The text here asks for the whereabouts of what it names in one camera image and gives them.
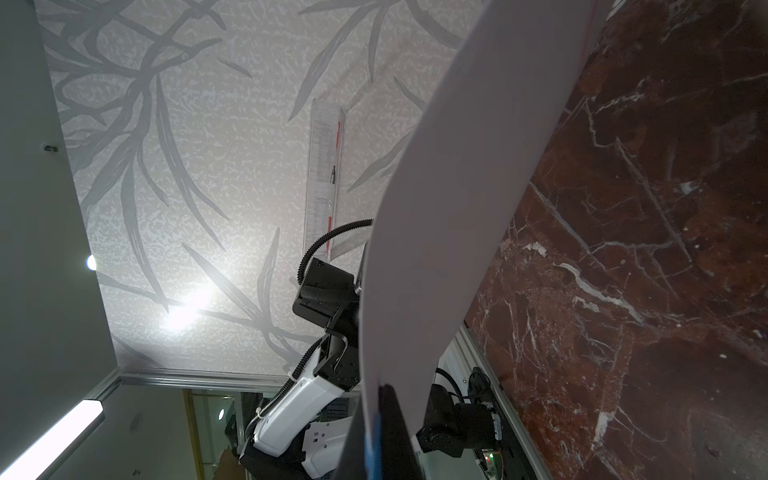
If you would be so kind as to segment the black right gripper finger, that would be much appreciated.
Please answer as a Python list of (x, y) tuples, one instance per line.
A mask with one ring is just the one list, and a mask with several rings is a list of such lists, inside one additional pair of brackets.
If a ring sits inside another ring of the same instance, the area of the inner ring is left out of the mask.
[(369, 430), (365, 426), (363, 408), (356, 409), (335, 469), (335, 478), (422, 479), (423, 472), (394, 388), (381, 386), (378, 401), (379, 411)]

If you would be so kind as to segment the document with purple highlight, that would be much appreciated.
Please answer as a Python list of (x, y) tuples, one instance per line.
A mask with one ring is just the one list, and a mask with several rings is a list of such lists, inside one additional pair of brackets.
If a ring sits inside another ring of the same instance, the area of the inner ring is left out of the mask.
[(393, 387), (409, 433), (611, 5), (491, 1), (432, 95), (375, 215), (360, 309), (367, 436)]

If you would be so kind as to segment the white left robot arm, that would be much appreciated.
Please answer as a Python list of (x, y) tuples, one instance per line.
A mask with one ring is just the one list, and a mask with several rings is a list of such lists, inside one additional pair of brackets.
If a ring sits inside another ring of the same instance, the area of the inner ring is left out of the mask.
[(252, 478), (321, 479), (338, 467), (352, 418), (320, 416), (360, 382), (359, 307), (354, 275), (311, 259), (293, 312), (324, 334), (249, 424), (239, 462)]

